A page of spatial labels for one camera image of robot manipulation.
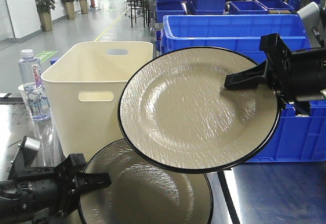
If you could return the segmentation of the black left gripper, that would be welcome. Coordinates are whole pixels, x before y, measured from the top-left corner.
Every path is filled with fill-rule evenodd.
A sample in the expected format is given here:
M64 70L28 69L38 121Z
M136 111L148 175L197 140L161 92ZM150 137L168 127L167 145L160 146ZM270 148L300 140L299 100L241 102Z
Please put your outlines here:
M108 173L81 173L85 166L84 155L73 153L55 167L26 167L21 142L7 179L7 222L44 223L65 217L76 209L76 191L88 193L111 185Z

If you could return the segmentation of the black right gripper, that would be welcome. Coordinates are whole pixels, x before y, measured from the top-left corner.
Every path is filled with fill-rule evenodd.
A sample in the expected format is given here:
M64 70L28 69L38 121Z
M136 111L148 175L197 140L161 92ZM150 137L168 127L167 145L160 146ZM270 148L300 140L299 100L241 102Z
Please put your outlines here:
M253 68L226 75L224 87L227 90L256 89L259 85L269 86L284 109L286 104L293 106L296 116L309 116L310 102L299 102L289 71L291 50L279 34L269 34L260 39L259 49L267 56L267 61Z

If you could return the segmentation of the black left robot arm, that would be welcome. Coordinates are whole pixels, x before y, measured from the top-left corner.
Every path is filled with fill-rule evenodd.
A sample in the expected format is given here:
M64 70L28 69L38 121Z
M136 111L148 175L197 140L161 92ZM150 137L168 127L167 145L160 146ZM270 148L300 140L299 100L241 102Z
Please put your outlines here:
M1 223L48 223L78 208L82 194L109 187L108 173L84 173L86 160L74 153L55 167L32 167L40 142L24 136L6 181L1 182Z

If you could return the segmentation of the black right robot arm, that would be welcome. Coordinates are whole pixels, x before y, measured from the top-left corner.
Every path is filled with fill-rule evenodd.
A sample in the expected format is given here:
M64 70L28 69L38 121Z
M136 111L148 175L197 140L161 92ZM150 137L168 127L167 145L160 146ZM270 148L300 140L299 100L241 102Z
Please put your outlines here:
M263 63L226 76L227 90L255 89L267 85L297 115L310 115L310 101L325 100L325 47L291 51L279 34L260 39Z

